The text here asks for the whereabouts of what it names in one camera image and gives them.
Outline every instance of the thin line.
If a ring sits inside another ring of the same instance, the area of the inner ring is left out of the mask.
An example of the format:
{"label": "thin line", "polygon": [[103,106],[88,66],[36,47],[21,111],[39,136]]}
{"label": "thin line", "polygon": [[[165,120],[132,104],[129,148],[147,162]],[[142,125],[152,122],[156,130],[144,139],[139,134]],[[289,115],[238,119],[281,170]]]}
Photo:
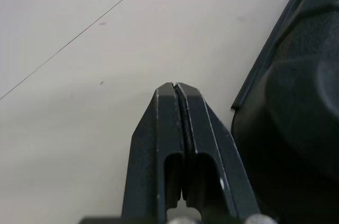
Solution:
{"label": "thin line", "polygon": [[35,69],[31,74],[29,74],[27,77],[25,77],[20,83],[18,83],[16,86],[14,86],[8,93],[6,93],[4,96],[0,98],[2,100],[7,94],[9,94],[12,90],[16,89],[22,82],[24,82],[27,78],[29,78],[34,72],[36,72],[38,69],[40,69],[43,65],[45,65],[50,59],[52,59],[55,55],[60,53],[65,47],[67,47],[69,44],[71,44],[76,38],[78,38],[81,34],[83,34],[88,28],[90,28],[93,24],[95,24],[97,21],[99,21],[104,15],[109,13],[112,9],[114,9],[116,6],[118,6],[123,0],[120,0],[117,4],[115,4],[113,7],[111,7],[108,11],[106,11],[102,16],[100,16],[97,20],[95,20],[92,24],[90,24],[85,30],[83,30],[81,33],[79,33],[76,37],[74,37],[70,42],[68,42],[66,45],[64,45],[58,52],[56,52],[54,55],[52,55],[50,58],[48,58],[47,61],[45,61],[42,65],[40,65],[37,69]]}

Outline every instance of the black plastic part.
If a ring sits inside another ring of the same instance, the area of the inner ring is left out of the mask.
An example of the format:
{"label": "black plastic part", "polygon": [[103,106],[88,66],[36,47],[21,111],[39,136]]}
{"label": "black plastic part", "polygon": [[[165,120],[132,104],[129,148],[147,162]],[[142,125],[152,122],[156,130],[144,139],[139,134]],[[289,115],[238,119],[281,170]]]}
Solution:
{"label": "black plastic part", "polygon": [[290,0],[232,106],[252,187],[284,223],[338,220],[338,4]]}
{"label": "black plastic part", "polygon": [[82,224],[165,223],[181,192],[203,223],[238,223],[260,212],[231,134],[199,90],[167,83],[132,136],[121,218]]}

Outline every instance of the white surface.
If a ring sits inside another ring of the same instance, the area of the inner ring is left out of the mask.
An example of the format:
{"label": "white surface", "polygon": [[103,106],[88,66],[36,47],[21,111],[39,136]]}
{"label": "white surface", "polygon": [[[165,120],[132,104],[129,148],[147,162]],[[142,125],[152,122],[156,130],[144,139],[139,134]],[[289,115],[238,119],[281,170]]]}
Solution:
{"label": "white surface", "polygon": [[0,0],[0,98],[120,0]]}
{"label": "white surface", "polygon": [[154,89],[199,88],[229,127],[230,105],[287,1],[120,3],[0,101],[2,222],[119,215],[130,138]]}

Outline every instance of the dark plastic cover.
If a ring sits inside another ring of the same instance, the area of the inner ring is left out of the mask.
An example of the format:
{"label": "dark plastic cover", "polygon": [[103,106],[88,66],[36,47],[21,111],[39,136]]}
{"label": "dark plastic cover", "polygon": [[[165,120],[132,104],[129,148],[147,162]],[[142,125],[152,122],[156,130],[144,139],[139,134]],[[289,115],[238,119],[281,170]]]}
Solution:
{"label": "dark plastic cover", "polygon": [[290,0],[233,103],[261,206],[282,223],[338,223],[339,0]]}

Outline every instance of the textured black plastic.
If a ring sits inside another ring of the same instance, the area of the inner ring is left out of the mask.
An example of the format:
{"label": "textured black plastic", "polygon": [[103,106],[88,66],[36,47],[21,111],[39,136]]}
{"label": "textured black plastic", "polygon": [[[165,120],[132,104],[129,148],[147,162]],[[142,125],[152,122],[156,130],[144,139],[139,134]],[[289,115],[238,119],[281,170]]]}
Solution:
{"label": "textured black plastic", "polygon": [[337,223],[339,0],[290,0],[233,104],[232,133],[263,208]]}

